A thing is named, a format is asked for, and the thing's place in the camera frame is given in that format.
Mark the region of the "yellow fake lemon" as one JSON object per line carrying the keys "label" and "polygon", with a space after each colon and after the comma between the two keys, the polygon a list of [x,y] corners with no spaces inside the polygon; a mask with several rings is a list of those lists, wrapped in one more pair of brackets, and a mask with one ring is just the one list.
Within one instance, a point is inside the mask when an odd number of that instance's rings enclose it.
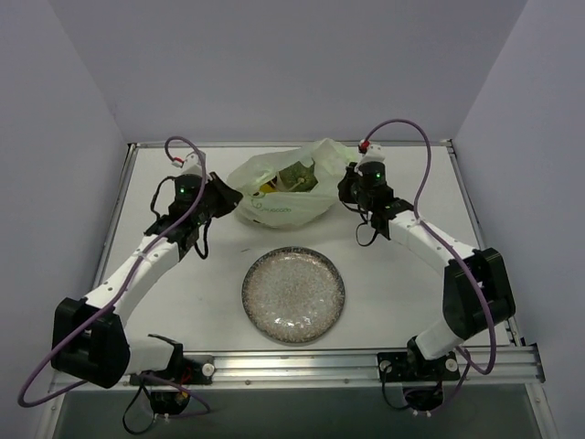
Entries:
{"label": "yellow fake lemon", "polygon": [[276,188],[276,186],[274,186],[272,184],[272,182],[267,182],[267,183],[263,184],[262,186],[260,186],[259,191],[262,193],[272,193],[272,192],[277,192],[278,189]]}

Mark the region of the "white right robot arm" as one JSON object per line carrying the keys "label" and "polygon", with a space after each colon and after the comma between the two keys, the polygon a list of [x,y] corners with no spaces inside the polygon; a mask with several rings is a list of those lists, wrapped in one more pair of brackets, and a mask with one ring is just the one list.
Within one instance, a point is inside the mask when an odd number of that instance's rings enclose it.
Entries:
{"label": "white right robot arm", "polygon": [[495,326],[516,312],[502,255],[457,241],[425,221],[416,203],[394,195],[381,161],[350,163],[338,195],[369,215],[376,237],[403,246],[442,276],[440,316],[409,341],[409,372],[427,377],[439,358],[457,350],[473,369],[489,374],[495,366]]}

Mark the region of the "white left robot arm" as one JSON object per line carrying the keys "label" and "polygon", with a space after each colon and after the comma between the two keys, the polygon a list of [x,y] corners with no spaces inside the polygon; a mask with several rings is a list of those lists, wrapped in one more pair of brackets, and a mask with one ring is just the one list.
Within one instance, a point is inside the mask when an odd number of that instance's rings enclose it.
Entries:
{"label": "white left robot arm", "polygon": [[163,383],[184,374],[183,346],[169,337],[130,338],[135,308],[167,272],[207,237],[210,222],[231,213],[243,196],[216,174],[175,177],[175,197],[144,232],[128,259],[79,300],[64,299],[53,326],[53,369],[111,388],[125,375],[152,372]]}

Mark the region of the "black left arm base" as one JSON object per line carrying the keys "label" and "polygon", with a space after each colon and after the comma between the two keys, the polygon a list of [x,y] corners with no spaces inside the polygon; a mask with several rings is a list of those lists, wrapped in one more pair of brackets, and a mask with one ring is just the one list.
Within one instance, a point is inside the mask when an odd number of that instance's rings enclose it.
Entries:
{"label": "black left arm base", "polygon": [[213,356],[181,354],[172,357],[166,369],[138,372],[129,382],[144,393],[154,416],[191,418],[212,413],[209,403],[192,387],[211,385],[215,371]]}

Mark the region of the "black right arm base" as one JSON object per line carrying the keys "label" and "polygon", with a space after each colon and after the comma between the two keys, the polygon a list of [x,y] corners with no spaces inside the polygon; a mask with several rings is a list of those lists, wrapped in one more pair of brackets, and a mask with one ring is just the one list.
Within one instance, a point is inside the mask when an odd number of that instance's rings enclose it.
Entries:
{"label": "black right arm base", "polygon": [[[444,385],[461,378],[455,353],[450,351],[438,359],[416,359],[407,350],[377,353],[378,377],[385,404],[395,412],[411,411],[413,415],[432,417],[447,401]],[[401,386],[402,402],[393,402],[387,387]]]}

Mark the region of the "light green plastic bag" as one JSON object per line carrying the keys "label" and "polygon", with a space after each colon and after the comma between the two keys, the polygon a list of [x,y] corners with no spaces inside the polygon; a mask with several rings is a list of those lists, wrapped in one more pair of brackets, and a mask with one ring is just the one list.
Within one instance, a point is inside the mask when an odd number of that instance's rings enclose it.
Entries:
{"label": "light green plastic bag", "polygon": [[[228,185],[242,194],[236,214],[271,228],[303,226],[326,213],[338,202],[337,186],[346,167],[358,160],[356,150],[330,138],[311,142],[288,151],[255,155],[236,168]],[[267,182],[277,185],[277,174],[296,162],[315,162],[317,185],[309,192],[262,193]]]}

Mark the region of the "green netted fake melon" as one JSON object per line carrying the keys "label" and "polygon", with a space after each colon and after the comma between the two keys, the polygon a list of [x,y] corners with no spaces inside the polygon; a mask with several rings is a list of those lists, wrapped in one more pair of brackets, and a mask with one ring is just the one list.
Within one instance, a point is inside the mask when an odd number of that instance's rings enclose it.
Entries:
{"label": "green netted fake melon", "polygon": [[314,170],[315,162],[306,166],[298,161],[277,174],[276,187],[281,192],[309,192],[318,183]]}

